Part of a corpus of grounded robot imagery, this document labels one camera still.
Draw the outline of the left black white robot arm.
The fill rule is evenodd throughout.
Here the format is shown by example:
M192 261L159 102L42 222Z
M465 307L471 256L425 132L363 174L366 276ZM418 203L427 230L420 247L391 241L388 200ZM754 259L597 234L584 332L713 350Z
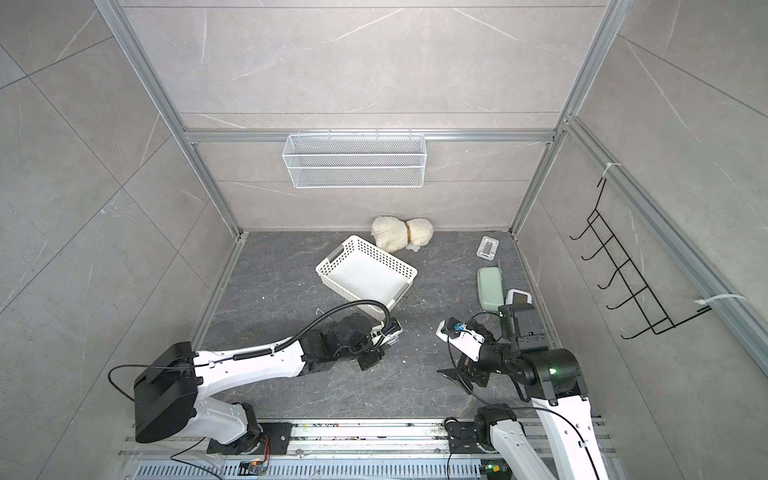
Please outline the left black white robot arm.
M389 309L376 300L384 319L373 324L354 300L321 314L296 334L266 345L209 351L190 342L170 346L153 363L141 365L129 399L134 405L135 440L150 444L176 435L209 439L208 450L241 455L266 445L266 433L248 403L226 403L217 394L271 379L329 370L353 358L361 370L378 363L402 331Z

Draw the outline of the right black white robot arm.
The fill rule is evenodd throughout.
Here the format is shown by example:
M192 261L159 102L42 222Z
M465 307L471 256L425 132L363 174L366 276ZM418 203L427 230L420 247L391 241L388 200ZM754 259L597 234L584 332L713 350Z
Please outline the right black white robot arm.
M606 479L592 422L582 369L569 350L550 347L536 307L530 303L500 306L494 317L501 333L494 336L475 319L442 321L438 338L450 352L446 378L473 395L493 374L508 377L521 403L512 407L482 399L474 418L474 438L483 450L496 452L517 479ZM532 411L544 428L555 467L549 469L525 433L518 413Z

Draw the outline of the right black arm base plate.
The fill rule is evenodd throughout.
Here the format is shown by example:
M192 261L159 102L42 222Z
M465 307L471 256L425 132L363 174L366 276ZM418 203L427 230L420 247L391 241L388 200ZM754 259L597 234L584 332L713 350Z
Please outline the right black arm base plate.
M509 451L511 441L504 440L502 433L512 433L518 427L517 419L487 420L477 417L472 421L459 421L454 417L443 420L442 427L448 439L451 454L498 454Z

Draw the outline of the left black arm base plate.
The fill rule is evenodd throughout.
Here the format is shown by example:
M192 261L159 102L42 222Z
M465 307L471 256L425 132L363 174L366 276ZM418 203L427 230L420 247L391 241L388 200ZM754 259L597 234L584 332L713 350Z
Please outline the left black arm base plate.
M230 456L263 455L269 449L270 455L284 455L288 450L292 430L293 424L290 422L262 423L254 432L247 432L230 444L210 440L206 452Z

